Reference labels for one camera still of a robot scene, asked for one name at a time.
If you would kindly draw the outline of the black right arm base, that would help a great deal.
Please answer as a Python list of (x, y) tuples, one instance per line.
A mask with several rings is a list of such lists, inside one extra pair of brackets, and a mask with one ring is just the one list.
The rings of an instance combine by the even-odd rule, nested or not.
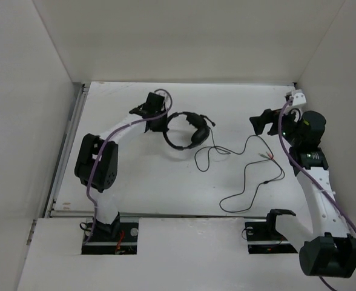
[(247, 241), (250, 255), (297, 253), (284, 236), (275, 230), (269, 230), (264, 221), (246, 221), (242, 238)]

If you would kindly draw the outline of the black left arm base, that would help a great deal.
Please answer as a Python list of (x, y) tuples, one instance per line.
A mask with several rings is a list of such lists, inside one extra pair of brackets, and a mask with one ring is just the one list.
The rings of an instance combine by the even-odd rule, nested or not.
[(113, 234), (104, 232), (97, 226), (91, 235), (92, 219), (80, 223), (84, 232), (82, 255), (136, 255), (139, 235), (139, 218), (120, 217), (114, 222)]

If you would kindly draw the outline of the black headphones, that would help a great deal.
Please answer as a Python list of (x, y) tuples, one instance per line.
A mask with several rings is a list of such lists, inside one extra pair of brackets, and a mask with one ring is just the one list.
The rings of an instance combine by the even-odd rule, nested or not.
[[(168, 136), (169, 123), (174, 119), (178, 118), (179, 116), (186, 116), (186, 122), (191, 126), (191, 129), (194, 131), (191, 132), (190, 130), (185, 129), (173, 129), (173, 132), (183, 133), (184, 139), (188, 141), (188, 134), (191, 133), (190, 143), (188, 145), (176, 145), (173, 143)], [(202, 145), (209, 137), (211, 133), (211, 127), (209, 126), (210, 123), (213, 127), (216, 126), (216, 123), (209, 119), (206, 115), (197, 114), (194, 112), (175, 112), (167, 118), (166, 127), (162, 132), (163, 138), (165, 142), (174, 150), (183, 151), (183, 150), (190, 150)]]

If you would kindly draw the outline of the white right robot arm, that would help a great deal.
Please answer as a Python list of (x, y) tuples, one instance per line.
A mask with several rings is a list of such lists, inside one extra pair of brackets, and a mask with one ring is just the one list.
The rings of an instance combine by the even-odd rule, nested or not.
[(292, 210), (272, 209), (266, 217), (266, 234), (273, 239), (284, 236), (288, 240), (298, 253), (306, 276), (351, 277), (356, 269), (356, 238), (332, 204), (335, 197), (329, 182), (329, 166), (320, 148), (325, 117), (315, 111), (297, 116), (294, 110), (281, 115), (279, 110), (266, 109), (249, 120), (256, 134), (262, 134), (265, 125), (270, 124), (268, 134), (282, 136), (289, 143), (289, 162), (302, 187), (312, 221), (312, 230), (308, 230)]

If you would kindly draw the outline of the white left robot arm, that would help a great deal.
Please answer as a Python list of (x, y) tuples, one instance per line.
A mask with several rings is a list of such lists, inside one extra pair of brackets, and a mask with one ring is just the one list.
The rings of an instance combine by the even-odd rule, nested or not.
[(94, 206), (91, 226), (84, 228), (86, 243), (97, 235), (109, 241), (118, 237), (120, 214), (111, 186), (117, 178), (119, 151), (149, 130), (161, 131), (172, 106), (170, 93), (157, 89), (106, 132), (83, 137), (74, 174), (86, 187), (87, 198)]

